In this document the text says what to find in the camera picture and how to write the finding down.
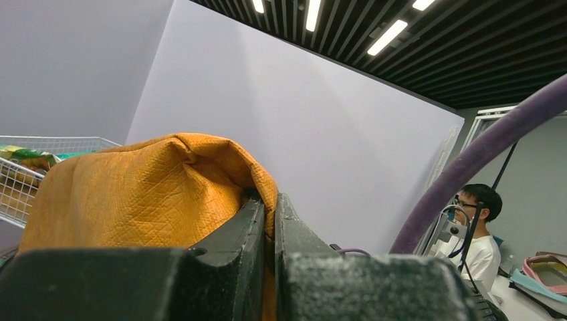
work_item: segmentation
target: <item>ceiling light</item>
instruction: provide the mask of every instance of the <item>ceiling light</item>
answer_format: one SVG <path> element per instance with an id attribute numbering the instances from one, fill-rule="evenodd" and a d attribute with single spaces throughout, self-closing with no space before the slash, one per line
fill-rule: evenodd
<path id="1" fill-rule="evenodd" d="M 254 4 L 254 10 L 264 13 L 264 4 L 262 3 L 262 0 L 252 0 L 252 3 Z"/>
<path id="2" fill-rule="evenodd" d="M 309 0 L 309 7 L 307 8 L 307 24 L 305 26 L 305 28 L 309 31 L 315 31 L 317 15 L 319 15 L 319 6 L 321 6 L 321 0 Z"/>
<path id="3" fill-rule="evenodd" d="M 427 7 L 429 7 L 429 5 L 432 4 L 434 1 L 435 0 L 415 0 L 412 7 L 414 7 L 415 9 L 423 11 L 423 10 L 427 9 Z"/>
<path id="4" fill-rule="evenodd" d="M 377 55 L 382 49 L 384 49 L 388 43 L 390 43 L 394 38 L 400 34 L 400 32 L 404 31 L 407 27 L 407 22 L 398 20 L 394 22 L 390 29 L 386 30 L 382 37 L 378 38 L 376 42 L 370 47 L 368 53 L 372 56 Z"/>

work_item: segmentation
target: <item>black hair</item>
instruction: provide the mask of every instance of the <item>black hair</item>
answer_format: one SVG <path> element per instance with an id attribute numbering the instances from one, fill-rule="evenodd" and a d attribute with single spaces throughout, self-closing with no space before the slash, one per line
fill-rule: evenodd
<path id="1" fill-rule="evenodd" d="M 502 198 L 488 185 L 468 184 L 461 189 L 461 192 L 474 197 L 477 203 L 484 204 L 483 208 L 489 210 L 486 222 L 494 220 L 502 211 Z"/>

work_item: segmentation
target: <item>purple tube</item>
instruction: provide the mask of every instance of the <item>purple tube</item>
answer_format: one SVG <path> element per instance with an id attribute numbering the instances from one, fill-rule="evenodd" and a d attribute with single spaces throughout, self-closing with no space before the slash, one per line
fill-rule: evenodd
<path id="1" fill-rule="evenodd" d="M 476 138 L 421 197 L 390 253 L 413 253 L 446 203 L 476 173 L 539 125 L 567 110 L 567 75 L 538 90 Z"/>

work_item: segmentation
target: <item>wire basket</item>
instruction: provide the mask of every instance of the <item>wire basket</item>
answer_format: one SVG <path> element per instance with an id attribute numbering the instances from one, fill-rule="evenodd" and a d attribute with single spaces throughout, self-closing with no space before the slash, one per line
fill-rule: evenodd
<path id="1" fill-rule="evenodd" d="M 0 136 L 0 144 L 52 154 L 94 152 L 119 146 L 100 137 Z M 0 158 L 0 219 L 24 228 L 31 201 L 42 179 L 42 174 Z"/>

